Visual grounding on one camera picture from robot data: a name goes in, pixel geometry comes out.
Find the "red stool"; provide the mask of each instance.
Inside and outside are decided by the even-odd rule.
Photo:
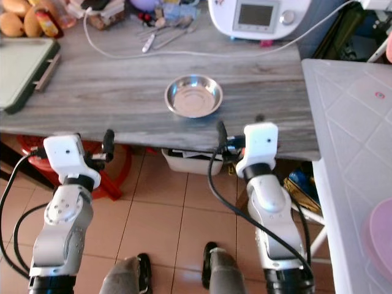
[[[17,140],[22,147],[22,151],[25,154],[29,154],[32,147],[43,146],[44,138],[19,135]],[[100,148],[100,143],[97,142],[83,141],[82,144],[83,149],[85,151],[89,151],[90,153],[95,153]],[[130,167],[132,165],[132,150],[126,145],[121,146],[126,150],[126,158],[119,176],[112,180],[103,170],[100,171],[100,186],[92,193],[93,199],[108,196],[112,200],[117,200],[122,196],[123,193],[120,191],[119,187],[125,181],[130,171]],[[53,185],[60,185],[59,176],[51,169],[48,159],[39,159],[36,156],[32,156],[29,158],[29,162],[35,166]]]

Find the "metal bowl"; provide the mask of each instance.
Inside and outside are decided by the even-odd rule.
[[[222,98],[222,88],[212,78],[203,75],[179,77],[165,92],[167,107],[186,118],[210,115],[218,109]]]

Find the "white basket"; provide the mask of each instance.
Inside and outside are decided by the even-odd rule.
[[[168,149],[162,149],[162,154],[165,156],[169,167],[175,172],[182,173],[197,173],[199,175],[207,175],[208,171],[208,159],[194,159],[194,158],[182,158],[168,155]],[[221,171],[223,162],[215,160],[211,174],[214,176]]]

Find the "gray wood tabletop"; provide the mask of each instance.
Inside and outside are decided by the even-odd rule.
[[[140,54],[143,30],[126,20],[108,31],[89,26],[94,43],[115,55]],[[157,43],[169,34],[159,36]],[[139,59],[110,59],[90,47],[78,23],[59,40],[62,61],[43,93],[35,93],[14,115],[0,114],[0,131],[47,136],[79,132],[101,140],[106,129],[119,143],[210,151],[217,146],[216,123],[223,119],[229,135],[243,133],[262,114],[279,127],[278,157],[317,160],[319,147],[311,108],[295,45],[252,58],[159,55]],[[199,51],[241,55],[271,50],[257,42],[232,41],[203,13],[192,34],[160,51]],[[166,87],[178,76],[203,74],[223,89],[219,109],[204,118],[172,113],[164,102]]]

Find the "tile floor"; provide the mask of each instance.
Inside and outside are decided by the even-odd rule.
[[[15,140],[7,137],[5,141],[18,148]],[[249,294],[266,293],[254,228],[212,196],[205,176],[173,172],[160,154],[135,153],[132,170],[121,187],[122,199],[94,201],[94,219],[88,228],[75,293],[99,293],[104,276],[117,260],[141,252],[149,254],[153,264],[154,294],[208,293],[202,287],[200,272],[208,241],[217,242],[236,258]],[[121,148],[117,148],[115,158],[107,168],[110,176],[116,176],[124,158]],[[215,180],[232,202],[244,187],[226,170]],[[5,181],[0,182],[1,192],[5,185]],[[17,219],[23,211],[50,198],[51,191],[35,183],[22,177],[15,181],[1,224],[4,244],[13,259],[12,230]],[[34,212],[20,228],[20,250],[26,261],[31,259],[32,246],[42,227],[42,214],[42,210]],[[309,228],[312,238],[321,230],[317,224],[309,224]],[[316,257],[329,257],[327,243]],[[331,266],[314,263],[312,267],[316,293],[334,293]],[[27,284],[0,261],[0,293],[26,293]]]

